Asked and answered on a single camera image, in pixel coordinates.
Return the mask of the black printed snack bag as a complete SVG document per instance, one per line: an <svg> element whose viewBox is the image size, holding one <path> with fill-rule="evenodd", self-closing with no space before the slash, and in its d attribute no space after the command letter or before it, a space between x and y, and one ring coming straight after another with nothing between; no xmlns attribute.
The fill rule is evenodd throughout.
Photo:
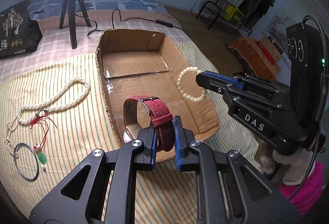
<svg viewBox="0 0 329 224"><path fill-rule="evenodd" d="M1 12L1 59L35 52L41 39L38 21L30 19L29 0Z"/></svg>

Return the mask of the yellow striped bed sheet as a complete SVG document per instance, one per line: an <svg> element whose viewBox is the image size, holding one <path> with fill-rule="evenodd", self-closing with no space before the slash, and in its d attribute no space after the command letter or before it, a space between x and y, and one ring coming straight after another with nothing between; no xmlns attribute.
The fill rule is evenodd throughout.
<svg viewBox="0 0 329 224"><path fill-rule="evenodd" d="M176 43L188 66L215 70L193 42ZM90 92L77 106L51 114L49 133L45 136L46 170L34 182L24 180L17 172L6 144L1 143L1 183L16 207L29 216L38 204L79 162L96 148L114 150L120 147L109 119L102 81L95 53L76 55L59 62L18 74L1 81L1 135L21 105L36 105L57 94L69 80L81 77L90 84ZM226 152L238 150L255 163L258 143L251 131L230 117L222 96L209 93L219 121L219 130L206 142L211 148ZM11 134L14 145L33 146L44 138L42 128L18 125Z"/></svg>

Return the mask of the red strap wristwatch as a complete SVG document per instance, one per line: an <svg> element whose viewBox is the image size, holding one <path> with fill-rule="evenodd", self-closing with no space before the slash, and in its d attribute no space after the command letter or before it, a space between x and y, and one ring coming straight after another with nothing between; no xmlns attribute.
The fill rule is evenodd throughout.
<svg viewBox="0 0 329 224"><path fill-rule="evenodd" d="M175 143L173 127L173 115L168 107L158 97L135 96L125 100L123 104L123 119L125 131L123 139L125 142L136 139L142 129L138 123L138 105L141 105L149 115L150 124L156 129L157 151L169 152Z"/></svg>

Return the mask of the pink checkered blanket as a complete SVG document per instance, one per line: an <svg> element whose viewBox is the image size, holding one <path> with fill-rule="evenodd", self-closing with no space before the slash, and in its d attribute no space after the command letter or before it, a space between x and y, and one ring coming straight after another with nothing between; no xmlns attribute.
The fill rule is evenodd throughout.
<svg viewBox="0 0 329 224"><path fill-rule="evenodd" d="M100 30L143 29L162 32L175 42L188 42L191 38L181 30L174 17L145 10L93 10L91 17L98 23ZM100 32L87 36L90 28L84 26L84 21L76 21L76 37L78 46L72 49L67 22L63 29L57 27L59 17L45 18L39 21L43 37L37 51L24 53L1 59L1 81L18 74L33 70L44 65L53 64L76 55L95 53Z"/></svg>

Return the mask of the yellow box on rack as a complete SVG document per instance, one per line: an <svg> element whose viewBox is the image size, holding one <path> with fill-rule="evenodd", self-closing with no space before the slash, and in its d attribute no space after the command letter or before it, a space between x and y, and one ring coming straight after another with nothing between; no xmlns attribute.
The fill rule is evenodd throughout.
<svg viewBox="0 0 329 224"><path fill-rule="evenodd" d="M225 13L224 18L231 23L239 23L244 17L244 14L231 4L226 7Z"/></svg>

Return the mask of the black metal clothes rack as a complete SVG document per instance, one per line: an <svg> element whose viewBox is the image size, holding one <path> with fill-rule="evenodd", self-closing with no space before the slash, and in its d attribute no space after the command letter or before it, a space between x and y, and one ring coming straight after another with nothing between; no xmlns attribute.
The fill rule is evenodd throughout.
<svg viewBox="0 0 329 224"><path fill-rule="evenodd" d="M236 32L246 32L249 36L260 18L266 15L269 8L274 6L276 0L207 0L196 15L197 19L205 23L208 30L216 28L224 22ZM244 14L239 23L227 21L225 16L226 7L231 4Z"/></svg>

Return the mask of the thin dark bangle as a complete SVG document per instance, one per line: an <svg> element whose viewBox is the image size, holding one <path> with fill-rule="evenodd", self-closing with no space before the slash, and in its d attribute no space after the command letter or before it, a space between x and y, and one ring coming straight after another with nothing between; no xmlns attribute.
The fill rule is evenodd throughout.
<svg viewBox="0 0 329 224"><path fill-rule="evenodd" d="M18 143L13 154L15 168L26 181L34 182L40 174L40 165L36 153L27 143Z"/></svg>

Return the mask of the orange patterned stool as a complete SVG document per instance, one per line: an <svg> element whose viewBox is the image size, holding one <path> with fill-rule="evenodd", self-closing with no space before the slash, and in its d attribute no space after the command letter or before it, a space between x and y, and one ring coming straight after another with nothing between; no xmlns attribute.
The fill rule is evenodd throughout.
<svg viewBox="0 0 329 224"><path fill-rule="evenodd" d="M280 68L278 58L271 55L265 44L251 37L241 36L228 44L244 68L244 72L263 79L275 80Z"/></svg>

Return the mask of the brown cardboard box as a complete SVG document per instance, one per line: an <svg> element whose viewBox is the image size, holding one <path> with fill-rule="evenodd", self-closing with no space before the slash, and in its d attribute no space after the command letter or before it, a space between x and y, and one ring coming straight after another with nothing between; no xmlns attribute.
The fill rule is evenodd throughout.
<svg viewBox="0 0 329 224"><path fill-rule="evenodd" d="M139 29L105 31L96 50L106 109L120 145L124 144L124 102L135 96L158 97L173 116L180 116L185 129L206 141L219 130L209 97L201 102L184 99L177 78L188 67L178 45L160 32Z"/></svg>

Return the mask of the black tripod stand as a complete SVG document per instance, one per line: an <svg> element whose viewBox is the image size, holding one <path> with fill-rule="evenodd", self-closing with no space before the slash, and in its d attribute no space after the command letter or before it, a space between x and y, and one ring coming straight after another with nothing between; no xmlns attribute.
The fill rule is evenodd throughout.
<svg viewBox="0 0 329 224"><path fill-rule="evenodd" d="M76 49L78 45L76 37L76 17L84 19L88 27L92 26L84 0L63 0L60 12L59 29L63 29L64 27L66 14L68 17L71 47L72 49Z"/></svg>

